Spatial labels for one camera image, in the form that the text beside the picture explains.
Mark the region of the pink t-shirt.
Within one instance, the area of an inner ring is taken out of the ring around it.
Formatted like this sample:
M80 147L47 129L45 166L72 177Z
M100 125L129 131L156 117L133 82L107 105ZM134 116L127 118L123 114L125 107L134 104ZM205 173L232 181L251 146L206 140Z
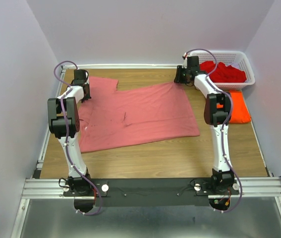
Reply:
M116 79L90 78L92 98L79 107L82 153L200 135L182 85L117 86Z

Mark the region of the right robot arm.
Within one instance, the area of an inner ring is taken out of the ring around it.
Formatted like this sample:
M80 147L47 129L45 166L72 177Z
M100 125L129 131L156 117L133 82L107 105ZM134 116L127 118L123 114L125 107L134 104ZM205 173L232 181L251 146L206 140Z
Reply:
M211 81L207 72L200 69L198 56L184 55L183 59L184 64L177 66L174 83L192 83L206 99L204 121L210 126L215 157L209 188L213 193L221 194L234 184L235 178L228 148L232 98Z

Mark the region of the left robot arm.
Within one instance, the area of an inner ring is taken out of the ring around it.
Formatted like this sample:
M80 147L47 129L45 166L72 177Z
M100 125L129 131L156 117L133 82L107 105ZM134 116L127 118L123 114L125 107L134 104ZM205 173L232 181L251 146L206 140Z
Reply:
M81 196L92 192L87 166L83 162L78 142L80 119L77 103L89 100L89 73L84 69L74 70L74 79L66 91L47 101L48 125L63 148L68 165L68 178L62 188Z

